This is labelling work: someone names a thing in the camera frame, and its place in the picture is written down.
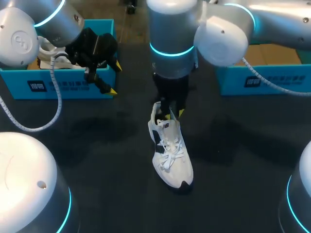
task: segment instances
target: coiled white cable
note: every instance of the coiled white cable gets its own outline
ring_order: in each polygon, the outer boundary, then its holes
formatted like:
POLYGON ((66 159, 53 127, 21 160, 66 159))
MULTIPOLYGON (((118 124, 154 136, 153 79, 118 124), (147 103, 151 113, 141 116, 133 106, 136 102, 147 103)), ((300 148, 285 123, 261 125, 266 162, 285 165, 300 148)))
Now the coiled white cable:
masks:
POLYGON ((280 87, 278 85, 275 85, 274 83, 270 82, 269 80, 265 79, 263 76, 261 76, 248 62, 245 58, 242 58, 242 61, 244 62, 244 64, 247 66, 247 68, 249 68, 249 70, 257 77, 259 78, 263 83, 267 84, 269 87, 272 87, 275 90, 284 92, 286 94, 289 95, 293 95, 293 96, 304 96, 304 97, 308 97, 311 96, 311 92, 299 92, 299 91, 292 91, 289 89, 285 89, 283 87, 280 87))
POLYGON ((52 82, 53 82, 53 85, 55 87, 55 90, 56 90, 56 94, 57 94, 57 99, 58 99, 58 106, 57 106, 57 111, 56 111, 56 114, 55 116, 53 117, 53 119, 47 123, 46 125, 42 126, 42 127, 39 127, 39 128, 35 128, 35 129, 31 129, 31 128, 27 128, 23 125, 21 125, 11 114, 11 112, 9 111, 9 109, 7 108, 6 104, 4 103, 3 99, 1 98, 0 96, 0 104, 1 104, 1 107, 4 109, 5 113, 8 115, 8 117, 10 118, 10 120, 18 127, 20 128, 21 130, 24 130, 24 131, 27 131, 27 132, 38 132, 38 131, 42 131, 42 130, 45 130, 47 129, 48 127, 50 127, 52 124, 54 124, 60 113, 61 113, 61 110, 62 110, 62 95, 60 93, 60 90, 59 90, 59 86, 57 84, 57 81, 55 79, 55 74, 54 74, 54 65, 55 65, 55 60, 58 58, 58 57, 61 57, 61 56, 65 56, 65 57, 68 57, 67 54, 63 54, 63 53, 60 53, 58 55, 56 55, 55 57, 51 57, 51 66, 50 66, 50 75, 51 75, 51 79, 52 79, 52 82))

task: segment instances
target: black table surface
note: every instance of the black table surface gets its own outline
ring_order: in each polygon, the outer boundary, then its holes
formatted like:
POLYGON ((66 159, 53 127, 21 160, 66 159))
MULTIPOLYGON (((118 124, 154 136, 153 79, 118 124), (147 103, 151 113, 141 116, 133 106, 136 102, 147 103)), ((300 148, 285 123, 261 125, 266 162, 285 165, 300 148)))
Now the black table surface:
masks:
MULTIPOLYGON (((278 233, 278 202, 311 139, 311 99, 221 97, 200 59, 181 118, 194 187, 177 195, 152 165, 148 45, 121 45, 120 63, 117 97, 65 100, 51 128, 28 133, 55 156, 79 203, 81 233, 278 233)), ((0 93, 27 127, 55 114, 55 100, 13 100, 2 80, 0 93)), ((3 111, 0 121, 1 132, 19 132, 3 111)))

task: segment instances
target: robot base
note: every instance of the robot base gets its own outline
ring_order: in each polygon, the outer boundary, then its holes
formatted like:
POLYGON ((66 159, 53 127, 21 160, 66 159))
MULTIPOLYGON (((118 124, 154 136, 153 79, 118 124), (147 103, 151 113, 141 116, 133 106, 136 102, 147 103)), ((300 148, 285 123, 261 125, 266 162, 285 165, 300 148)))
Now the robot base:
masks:
POLYGON ((283 233, 310 233, 311 231, 311 143, 289 178, 278 207, 278 220, 283 233))
POLYGON ((0 232, 78 233, 78 206, 51 152, 20 133, 0 133, 0 232))

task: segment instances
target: glowing cyan ring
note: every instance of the glowing cyan ring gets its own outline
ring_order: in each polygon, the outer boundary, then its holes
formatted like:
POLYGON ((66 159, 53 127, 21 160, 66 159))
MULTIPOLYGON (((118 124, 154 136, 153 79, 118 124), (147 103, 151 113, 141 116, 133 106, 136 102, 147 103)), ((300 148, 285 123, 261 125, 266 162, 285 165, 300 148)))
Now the glowing cyan ring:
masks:
POLYGON ((224 4, 225 6, 236 6, 236 7, 240 7, 241 9, 243 9, 244 11, 246 11, 252 18, 253 22, 254 22, 254 29, 256 28, 256 21, 255 21, 255 17, 253 16, 253 14, 244 6, 236 4, 236 3, 226 3, 224 4))
POLYGON ((154 51, 154 52, 156 52, 157 54, 160 54, 160 55, 162 55, 162 56, 165 56, 165 57, 178 57, 178 56, 182 56, 182 55, 185 55, 186 53, 188 53, 188 52, 190 52, 193 48, 194 48, 194 46, 192 46, 190 49, 188 49, 187 51, 184 51, 184 52, 180 52, 180 53, 163 53, 163 52, 160 52, 160 51, 158 51, 158 50, 156 50, 152 45, 151 45, 151 43, 150 43, 150 48, 154 51))
POLYGON ((70 189, 69 189, 69 207, 68 207, 67 215, 66 215, 66 218, 65 218, 63 224, 60 226, 60 228, 58 229, 58 231, 56 233, 60 233, 62 231, 62 229, 64 228, 64 226, 65 226, 65 224, 66 224, 66 222, 68 220, 69 214, 70 214, 70 209, 71 209, 71 192, 70 192, 70 189))
POLYGON ((62 9, 62 7, 64 6, 66 0, 62 0, 62 2, 59 4, 58 8, 53 12, 53 14, 51 14, 48 18, 46 18, 45 20, 43 20, 41 23, 38 23, 35 25, 36 27, 40 27, 43 24, 46 24, 47 22, 49 22, 55 15, 57 15, 57 13, 62 9))
POLYGON ((288 202, 288 206, 290 207, 290 210, 292 212, 292 215, 294 216, 295 220, 297 221, 297 223, 301 226, 302 229, 305 230, 306 233, 310 233, 303 225, 302 223, 298 220, 298 218, 296 217, 295 213, 293 212, 293 209, 292 209, 292 206, 291 206, 291 203, 290 203, 290 198, 288 196, 288 188, 290 186, 290 181, 291 181, 291 177, 290 179, 288 180, 288 183, 287 183, 287 190, 286 190, 286 196, 287 196, 287 202, 288 202))

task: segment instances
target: white shoelace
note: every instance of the white shoelace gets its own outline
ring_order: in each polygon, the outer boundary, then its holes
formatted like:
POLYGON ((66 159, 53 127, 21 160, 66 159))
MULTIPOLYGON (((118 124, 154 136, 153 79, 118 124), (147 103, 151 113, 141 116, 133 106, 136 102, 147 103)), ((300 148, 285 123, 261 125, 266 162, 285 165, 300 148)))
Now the white shoelace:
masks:
POLYGON ((161 155, 161 168, 168 170, 173 165, 175 159, 184 157, 181 139, 176 138, 173 142, 170 142, 167 138, 165 138, 160 141, 160 145, 163 146, 165 150, 164 153, 161 155))

